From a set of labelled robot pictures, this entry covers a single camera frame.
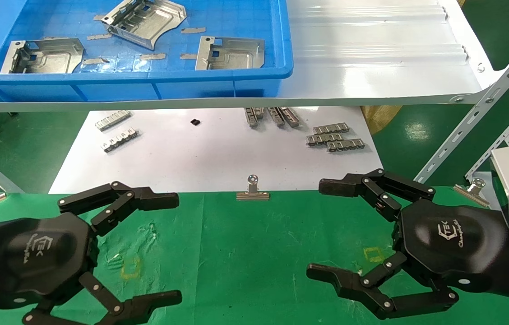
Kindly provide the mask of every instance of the green floor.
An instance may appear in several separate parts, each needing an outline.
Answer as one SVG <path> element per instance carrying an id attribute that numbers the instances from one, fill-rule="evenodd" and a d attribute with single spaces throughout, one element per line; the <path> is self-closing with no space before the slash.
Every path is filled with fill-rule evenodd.
<path id="1" fill-rule="evenodd" d="M 463 11 L 494 68 L 509 62 L 509 0 L 467 0 Z M 410 105 L 374 135 L 390 171 L 414 177 L 470 105 Z M 86 113 L 0 114 L 0 170 L 30 193 L 47 193 Z M 428 181 L 462 183 L 463 175 L 509 124 L 509 91 Z"/>

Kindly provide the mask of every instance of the blue plastic tray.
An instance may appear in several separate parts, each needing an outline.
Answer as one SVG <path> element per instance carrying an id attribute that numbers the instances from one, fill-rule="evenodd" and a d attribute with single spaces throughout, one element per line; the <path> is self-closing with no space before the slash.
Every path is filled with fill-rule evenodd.
<path id="1" fill-rule="evenodd" d="M 175 0 L 187 18 L 161 35 L 148 50 L 107 33 L 96 15 L 119 0 L 0 0 L 0 69 L 9 43 L 44 37 L 78 37 L 83 58 L 108 58 L 109 64 L 79 65 L 72 74 L 0 74 L 0 101 L 131 101 L 201 97 L 274 97 L 292 74 L 292 46 L 286 0 Z M 180 29 L 205 27 L 205 33 Z M 265 39 L 260 69 L 195 71 L 201 35 Z M 140 61 L 140 54 L 166 53 L 164 60 Z"/>

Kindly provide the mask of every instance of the robotic hand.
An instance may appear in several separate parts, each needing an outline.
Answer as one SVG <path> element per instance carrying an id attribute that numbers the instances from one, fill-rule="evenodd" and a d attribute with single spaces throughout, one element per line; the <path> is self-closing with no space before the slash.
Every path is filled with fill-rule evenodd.
<path id="1" fill-rule="evenodd" d="M 79 214 L 110 204 L 87 224 Z M 50 315 L 86 288 L 108 310 L 99 325 L 146 323 L 154 309 L 179 304 L 180 291 L 146 294 L 120 302 L 92 272 L 97 236 L 108 234 L 135 210 L 176 208 L 178 194 L 155 194 L 117 181 L 58 201 L 56 218 L 21 218 L 0 222 L 0 309 L 38 305 L 26 313 L 25 325 L 80 325 Z"/>
<path id="2" fill-rule="evenodd" d="M 395 254 L 364 276 L 308 265 L 308 278 L 332 284 L 337 296 L 361 302 L 379 319 L 446 311 L 459 300 L 450 287 L 509 297 L 509 228 L 501 211 L 435 204 L 434 189 L 382 169 L 322 179 L 319 192 L 360 196 L 395 223 Z M 389 193 L 413 204 L 401 209 Z M 383 294 L 379 286 L 401 269 L 431 292 L 393 298 Z"/>

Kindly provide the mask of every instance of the green cloth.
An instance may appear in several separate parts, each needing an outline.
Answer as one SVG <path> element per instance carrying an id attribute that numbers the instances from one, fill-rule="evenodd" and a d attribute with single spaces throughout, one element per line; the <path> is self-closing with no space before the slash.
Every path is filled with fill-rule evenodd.
<path id="1" fill-rule="evenodd" d="M 450 188 L 437 190 L 438 204 L 471 204 Z M 60 197 L 11 195 L 0 202 L 0 221 L 56 216 Z M 330 284 L 308 279 L 305 270 L 313 262 L 370 270 L 393 253 L 392 226 L 361 198 L 316 191 L 275 192 L 269 202 L 238 202 L 234 193 L 181 194 L 180 207 L 136 212 L 101 238 L 94 275 L 120 300 L 181 290 L 182 304 L 158 309 L 151 324 L 378 324 L 361 304 L 337 298 Z M 428 291 L 405 272 L 382 290 L 390 296 Z M 509 324 L 509 298 L 460 294 L 448 312 L 386 324 Z M 29 309 L 0 311 L 0 325 L 21 324 Z M 93 324 L 105 313 L 83 290 L 52 314 Z"/>

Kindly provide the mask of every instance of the metal sheet part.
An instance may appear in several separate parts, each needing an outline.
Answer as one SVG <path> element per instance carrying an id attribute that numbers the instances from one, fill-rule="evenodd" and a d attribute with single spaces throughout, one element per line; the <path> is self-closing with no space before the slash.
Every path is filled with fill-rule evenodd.
<path id="1" fill-rule="evenodd" d="M 104 39 L 104 38 L 110 38 L 112 37 L 112 34 L 98 34 L 98 35 L 90 35 L 89 37 L 86 37 L 88 41 L 92 41 L 93 39 Z"/>
<path id="2" fill-rule="evenodd" d="M 108 142 L 104 142 L 100 147 L 104 150 L 104 152 L 108 153 L 119 146 L 122 146 L 126 142 L 129 142 L 133 138 L 136 138 L 138 135 L 139 132 L 137 130 L 129 128 L 128 130 L 120 133 L 120 135 L 108 140 Z"/>
<path id="3" fill-rule="evenodd" d="M 252 69 L 263 64 L 264 39 L 203 36 L 194 69 Z"/>
<path id="4" fill-rule="evenodd" d="M 268 112 L 278 127 L 285 125 L 285 120 L 283 119 L 283 116 L 281 115 L 281 109 L 279 109 L 278 107 L 269 107 Z"/>
<path id="5" fill-rule="evenodd" d="M 281 107 L 281 113 L 283 114 L 283 117 L 285 118 L 285 121 L 289 123 L 289 126 L 291 128 L 298 127 L 298 124 L 300 123 L 300 120 L 296 115 L 294 115 L 294 112 L 290 107 Z"/>
<path id="6" fill-rule="evenodd" d="M 327 144 L 329 141 L 337 140 L 343 140 L 343 135 L 340 133 L 307 135 L 306 145 L 317 146 L 321 144 Z"/>
<path id="7" fill-rule="evenodd" d="M 112 113 L 111 115 L 104 117 L 104 119 L 96 122 L 94 125 L 98 128 L 98 130 L 104 131 L 131 116 L 132 114 L 129 111 L 117 111 L 116 113 Z"/>
<path id="8" fill-rule="evenodd" d="M 186 19 L 184 6 L 168 0 L 124 0 L 104 18 L 109 33 L 154 50 L 160 35 Z"/>
<path id="9" fill-rule="evenodd" d="M 163 60 L 166 58 L 166 53 L 156 53 L 156 54 L 141 54 L 141 60 Z"/>
<path id="10" fill-rule="evenodd" d="M 196 60 L 197 55 L 196 54 L 190 54 L 190 53 L 181 53 L 180 59 L 181 60 Z"/>
<path id="11" fill-rule="evenodd" d="M 105 58 L 87 58 L 82 61 L 82 64 L 84 65 L 90 65 L 90 64 L 101 64 L 101 63 L 108 63 L 109 61 Z"/>
<path id="12" fill-rule="evenodd" d="M 71 74 L 82 61 L 77 38 L 11 41 L 1 74 Z"/>
<path id="13" fill-rule="evenodd" d="M 363 149 L 364 142 L 361 139 L 339 140 L 327 142 L 327 151 L 337 152 L 345 150 Z"/>
<path id="14" fill-rule="evenodd" d="M 258 125 L 258 121 L 255 114 L 255 110 L 252 107 L 246 107 L 245 116 L 246 122 L 249 124 L 249 127 L 256 128 Z"/>
<path id="15" fill-rule="evenodd" d="M 204 33 L 207 31 L 206 27 L 196 27 L 196 28 L 183 28 L 180 30 L 182 34 L 195 34 L 195 33 Z"/>
<path id="16" fill-rule="evenodd" d="M 329 124 L 329 125 L 323 125 L 320 127 L 314 127 L 313 132 L 314 134 L 327 134 L 327 133 L 334 133 L 334 132 L 349 132 L 350 128 L 347 125 L 347 123 L 337 123 L 337 124 Z"/>

